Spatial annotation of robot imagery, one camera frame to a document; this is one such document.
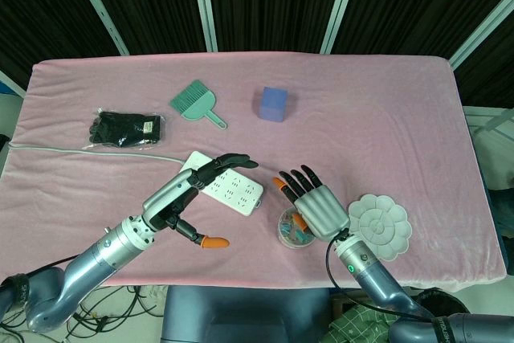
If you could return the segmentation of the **pink table cloth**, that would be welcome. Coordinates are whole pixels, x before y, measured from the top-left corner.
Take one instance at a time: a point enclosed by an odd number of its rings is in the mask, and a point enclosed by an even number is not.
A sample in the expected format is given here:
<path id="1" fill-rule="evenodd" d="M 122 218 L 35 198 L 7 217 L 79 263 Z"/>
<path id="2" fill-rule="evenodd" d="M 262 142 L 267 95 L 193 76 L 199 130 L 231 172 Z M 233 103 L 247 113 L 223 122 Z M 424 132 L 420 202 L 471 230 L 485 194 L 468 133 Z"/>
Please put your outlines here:
<path id="1" fill-rule="evenodd" d="M 185 120 L 169 102 L 194 80 L 227 124 Z M 264 87 L 288 91 L 283 122 L 261 120 Z M 87 144 L 98 108 L 157 113 L 165 139 L 151 149 Z M 387 267 L 402 284 L 458 291 L 506 275 L 475 151 L 449 63 L 439 57 L 232 52 L 48 60 L 36 64 L 0 176 L 0 280 L 78 254 L 128 216 L 193 151 L 246 153 L 264 188 L 242 216 L 199 195 L 183 217 L 230 246 L 204 250 L 175 231 L 110 279 L 112 285 L 326 287 L 353 278 L 325 245 L 278 239 L 289 201 L 280 170 L 309 166 L 343 204 L 387 195 L 406 209 L 409 249 Z"/>

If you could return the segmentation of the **green dustpan brush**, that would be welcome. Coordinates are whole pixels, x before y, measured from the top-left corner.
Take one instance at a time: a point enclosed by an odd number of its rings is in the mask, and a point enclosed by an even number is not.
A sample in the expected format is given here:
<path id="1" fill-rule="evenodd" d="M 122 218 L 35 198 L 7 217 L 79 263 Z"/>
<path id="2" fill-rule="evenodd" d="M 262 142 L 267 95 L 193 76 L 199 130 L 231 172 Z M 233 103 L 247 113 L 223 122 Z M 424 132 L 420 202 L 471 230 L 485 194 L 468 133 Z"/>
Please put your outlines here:
<path id="1" fill-rule="evenodd" d="M 200 80 L 194 80 L 185 87 L 169 105 L 185 120 L 196 121 L 206 118 L 219 129 L 228 127 L 228 124 L 214 112 L 215 94 Z"/>

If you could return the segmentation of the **white flower-shaped palette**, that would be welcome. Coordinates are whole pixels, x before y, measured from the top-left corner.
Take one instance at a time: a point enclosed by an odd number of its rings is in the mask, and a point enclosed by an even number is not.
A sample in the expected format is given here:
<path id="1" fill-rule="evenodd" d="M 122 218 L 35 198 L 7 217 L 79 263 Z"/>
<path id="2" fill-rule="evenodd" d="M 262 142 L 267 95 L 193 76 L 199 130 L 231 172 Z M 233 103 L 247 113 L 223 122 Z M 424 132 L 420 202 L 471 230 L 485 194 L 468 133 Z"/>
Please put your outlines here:
<path id="1" fill-rule="evenodd" d="M 364 194 L 349 204 L 350 233 L 358 235 L 384 261 L 409 249 L 413 233 L 405 208 L 390 196 Z"/>

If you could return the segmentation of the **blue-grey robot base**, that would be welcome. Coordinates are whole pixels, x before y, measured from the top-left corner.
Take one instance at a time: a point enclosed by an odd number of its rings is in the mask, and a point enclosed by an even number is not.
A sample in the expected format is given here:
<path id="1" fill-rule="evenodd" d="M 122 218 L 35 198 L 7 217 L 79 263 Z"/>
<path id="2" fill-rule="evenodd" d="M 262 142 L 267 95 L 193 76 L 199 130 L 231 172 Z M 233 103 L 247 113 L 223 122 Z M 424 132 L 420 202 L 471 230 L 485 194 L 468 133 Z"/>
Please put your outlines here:
<path id="1" fill-rule="evenodd" d="M 327 288 L 168 287 L 160 343 L 318 343 Z"/>

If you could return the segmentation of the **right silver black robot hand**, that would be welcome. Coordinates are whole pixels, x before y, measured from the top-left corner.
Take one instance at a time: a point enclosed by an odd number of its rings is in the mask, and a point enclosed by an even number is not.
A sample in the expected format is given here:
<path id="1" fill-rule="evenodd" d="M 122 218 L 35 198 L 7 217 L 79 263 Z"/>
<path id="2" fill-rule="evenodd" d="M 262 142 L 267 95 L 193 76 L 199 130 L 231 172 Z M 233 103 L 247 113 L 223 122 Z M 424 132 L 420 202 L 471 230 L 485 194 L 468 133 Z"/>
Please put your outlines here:
<path id="1" fill-rule="evenodd" d="M 349 234 L 350 219 L 345 208 L 310 167 L 280 170 L 273 183 L 317 239 L 328 243 L 337 236 Z"/>

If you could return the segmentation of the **white rack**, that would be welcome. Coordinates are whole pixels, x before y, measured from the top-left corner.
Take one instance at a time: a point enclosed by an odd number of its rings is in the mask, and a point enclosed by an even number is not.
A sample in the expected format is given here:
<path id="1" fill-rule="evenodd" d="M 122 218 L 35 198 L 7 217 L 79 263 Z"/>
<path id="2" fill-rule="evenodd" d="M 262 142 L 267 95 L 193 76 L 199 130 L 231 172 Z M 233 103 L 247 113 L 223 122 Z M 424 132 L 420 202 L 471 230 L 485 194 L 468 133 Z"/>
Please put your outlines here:
<path id="1" fill-rule="evenodd" d="M 464 106 L 463 111 L 488 189 L 514 188 L 514 108 Z"/>

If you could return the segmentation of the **clear round container of clips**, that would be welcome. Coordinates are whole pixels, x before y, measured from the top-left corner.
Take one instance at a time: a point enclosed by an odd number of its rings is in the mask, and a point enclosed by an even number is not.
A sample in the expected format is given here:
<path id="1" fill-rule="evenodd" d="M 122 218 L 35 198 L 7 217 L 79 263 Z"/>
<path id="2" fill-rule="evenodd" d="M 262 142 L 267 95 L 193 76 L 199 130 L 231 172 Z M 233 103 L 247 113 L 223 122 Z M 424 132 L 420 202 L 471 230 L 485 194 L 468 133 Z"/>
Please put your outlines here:
<path id="1" fill-rule="evenodd" d="M 286 209 L 279 217 L 278 237 L 280 242 L 291 249 L 308 247 L 316 240 L 315 236 L 305 233 L 295 221 L 299 214 L 295 207 Z"/>

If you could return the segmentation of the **blue cube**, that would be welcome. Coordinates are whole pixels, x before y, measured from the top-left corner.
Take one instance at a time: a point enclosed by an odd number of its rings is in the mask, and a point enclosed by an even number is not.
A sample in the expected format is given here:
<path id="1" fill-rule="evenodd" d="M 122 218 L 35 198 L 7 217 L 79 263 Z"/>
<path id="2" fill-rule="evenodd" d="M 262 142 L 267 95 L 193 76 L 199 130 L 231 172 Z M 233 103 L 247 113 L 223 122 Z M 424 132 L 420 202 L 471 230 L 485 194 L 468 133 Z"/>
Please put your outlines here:
<path id="1" fill-rule="evenodd" d="M 252 101 L 254 113 L 261 120 L 283 122 L 288 105 L 288 91 L 282 88 L 264 87 L 257 90 Z"/>

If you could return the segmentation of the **white screen frame post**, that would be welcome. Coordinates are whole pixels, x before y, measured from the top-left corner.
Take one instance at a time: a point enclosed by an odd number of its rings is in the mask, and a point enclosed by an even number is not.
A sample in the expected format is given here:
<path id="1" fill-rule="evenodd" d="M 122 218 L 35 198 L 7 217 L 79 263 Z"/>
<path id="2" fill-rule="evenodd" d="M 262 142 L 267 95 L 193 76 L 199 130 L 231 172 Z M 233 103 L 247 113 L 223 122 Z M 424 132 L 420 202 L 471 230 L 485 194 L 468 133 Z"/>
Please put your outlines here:
<path id="1" fill-rule="evenodd" d="M 214 13 L 211 0 L 197 0 L 198 11 L 202 23 L 206 50 L 218 52 L 218 42 L 214 23 Z"/>
<path id="2" fill-rule="evenodd" d="M 456 70 L 513 11 L 514 0 L 500 0 L 450 57 L 451 68 Z"/>
<path id="3" fill-rule="evenodd" d="M 100 18 L 100 21 L 103 23 L 105 30 L 108 32 L 111 40 L 113 41 L 116 49 L 118 50 L 121 56 L 130 55 L 129 49 L 127 48 L 124 40 L 122 39 L 120 32 L 116 28 L 115 23 L 113 22 L 108 10 L 106 9 L 102 0 L 88 0 L 95 12 Z"/>
<path id="4" fill-rule="evenodd" d="M 320 47 L 320 53 L 322 55 L 329 55 L 332 53 L 348 3 L 349 0 L 334 0 L 324 33 L 324 38 Z"/>
<path id="5" fill-rule="evenodd" d="M 0 70 L 0 83 L 4 84 L 8 87 L 12 92 L 16 95 L 24 98 L 26 96 L 26 91 L 21 88 L 16 82 L 14 82 L 5 72 Z"/>

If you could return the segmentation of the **black bin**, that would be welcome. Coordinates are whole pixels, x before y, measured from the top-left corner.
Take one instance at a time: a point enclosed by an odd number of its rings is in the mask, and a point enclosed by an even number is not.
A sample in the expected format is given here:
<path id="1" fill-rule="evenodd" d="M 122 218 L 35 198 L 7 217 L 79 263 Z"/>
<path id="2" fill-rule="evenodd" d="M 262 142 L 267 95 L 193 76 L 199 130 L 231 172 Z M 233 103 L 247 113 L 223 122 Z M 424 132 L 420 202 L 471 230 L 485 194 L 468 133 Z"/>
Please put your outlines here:
<path id="1" fill-rule="evenodd" d="M 434 316 L 470 312 L 462 301 L 438 288 L 423 290 L 414 297 L 414 300 Z"/>

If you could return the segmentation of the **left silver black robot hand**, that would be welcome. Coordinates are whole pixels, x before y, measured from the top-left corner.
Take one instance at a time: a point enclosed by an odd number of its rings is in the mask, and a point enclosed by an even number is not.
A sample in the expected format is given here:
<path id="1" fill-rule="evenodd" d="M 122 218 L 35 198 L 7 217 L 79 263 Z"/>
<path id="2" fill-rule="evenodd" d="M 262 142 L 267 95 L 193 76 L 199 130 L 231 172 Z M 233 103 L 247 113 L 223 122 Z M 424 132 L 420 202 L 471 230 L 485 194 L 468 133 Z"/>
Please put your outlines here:
<path id="1" fill-rule="evenodd" d="M 181 219 L 180 214 L 201 190 L 226 170 L 238 167 L 254 169 L 258 166 L 247 154 L 227 153 L 197 170 L 185 169 L 144 202 L 142 219 L 155 232 L 168 227 L 204 249 L 229 247 L 227 239 L 200 234 L 191 224 Z"/>

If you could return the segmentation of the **white power strip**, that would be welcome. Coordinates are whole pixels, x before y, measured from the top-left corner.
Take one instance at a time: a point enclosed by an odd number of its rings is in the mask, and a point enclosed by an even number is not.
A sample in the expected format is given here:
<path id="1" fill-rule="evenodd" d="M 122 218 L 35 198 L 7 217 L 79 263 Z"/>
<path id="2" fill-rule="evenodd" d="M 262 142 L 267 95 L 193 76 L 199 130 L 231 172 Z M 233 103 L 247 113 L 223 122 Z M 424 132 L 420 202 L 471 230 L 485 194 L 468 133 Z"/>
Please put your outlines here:
<path id="1" fill-rule="evenodd" d="M 217 176 L 202 190 L 203 194 L 246 217 L 260 206 L 263 192 L 262 185 L 233 169 Z"/>

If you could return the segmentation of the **green checked cloth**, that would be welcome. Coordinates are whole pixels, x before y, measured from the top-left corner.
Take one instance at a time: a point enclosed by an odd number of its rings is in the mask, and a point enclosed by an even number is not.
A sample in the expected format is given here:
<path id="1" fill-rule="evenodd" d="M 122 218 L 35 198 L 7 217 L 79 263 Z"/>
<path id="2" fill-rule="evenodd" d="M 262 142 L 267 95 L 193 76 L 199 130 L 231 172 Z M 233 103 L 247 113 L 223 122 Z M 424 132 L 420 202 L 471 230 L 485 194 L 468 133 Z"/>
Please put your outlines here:
<path id="1" fill-rule="evenodd" d="M 320 343 L 389 343 L 390 326 L 395 315 L 355 305 L 333 321 Z"/>

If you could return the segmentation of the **black gloves in plastic bag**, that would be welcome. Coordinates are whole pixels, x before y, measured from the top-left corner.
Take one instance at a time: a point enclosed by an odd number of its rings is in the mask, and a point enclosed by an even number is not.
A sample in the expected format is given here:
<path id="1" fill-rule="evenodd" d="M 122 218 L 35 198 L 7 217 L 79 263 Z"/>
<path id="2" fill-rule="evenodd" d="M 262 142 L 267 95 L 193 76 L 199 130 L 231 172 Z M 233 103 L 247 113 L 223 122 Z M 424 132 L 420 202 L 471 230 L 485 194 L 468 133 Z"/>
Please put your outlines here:
<path id="1" fill-rule="evenodd" d="M 98 108 L 88 126 L 84 149 L 151 149 L 165 139 L 165 126 L 166 119 L 161 114 Z"/>

